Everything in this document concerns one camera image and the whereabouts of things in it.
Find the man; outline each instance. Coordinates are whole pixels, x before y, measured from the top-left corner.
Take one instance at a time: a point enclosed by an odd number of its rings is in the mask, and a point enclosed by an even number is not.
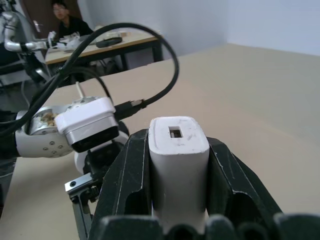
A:
[[[85,21],[69,15],[67,5],[61,0],[52,1],[53,13],[59,19],[59,38],[89,35],[93,31]]]

